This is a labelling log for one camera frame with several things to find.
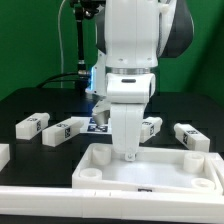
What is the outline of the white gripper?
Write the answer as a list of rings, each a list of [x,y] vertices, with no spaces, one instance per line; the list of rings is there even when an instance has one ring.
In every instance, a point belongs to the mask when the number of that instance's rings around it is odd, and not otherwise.
[[[99,100],[92,109],[98,126],[111,119],[112,142],[116,153],[133,162],[140,143],[145,108],[155,92],[155,75],[107,74],[107,100]]]

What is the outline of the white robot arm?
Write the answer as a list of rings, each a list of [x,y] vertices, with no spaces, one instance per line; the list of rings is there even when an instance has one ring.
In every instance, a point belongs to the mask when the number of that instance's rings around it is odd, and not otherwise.
[[[105,0],[96,16],[98,60],[86,89],[100,97],[97,124],[112,125],[115,152],[133,161],[144,110],[156,89],[152,72],[160,58],[176,58],[190,46],[194,25],[186,0]]]

